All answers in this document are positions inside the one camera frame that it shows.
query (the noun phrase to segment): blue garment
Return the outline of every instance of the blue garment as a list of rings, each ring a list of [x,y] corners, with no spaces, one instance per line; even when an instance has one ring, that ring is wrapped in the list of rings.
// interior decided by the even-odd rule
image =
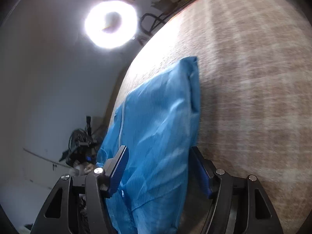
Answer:
[[[118,107],[98,152],[102,167],[119,146],[129,161],[118,191],[106,200],[119,234],[177,231],[188,182],[188,151],[200,112],[196,57],[187,57],[131,91]]]

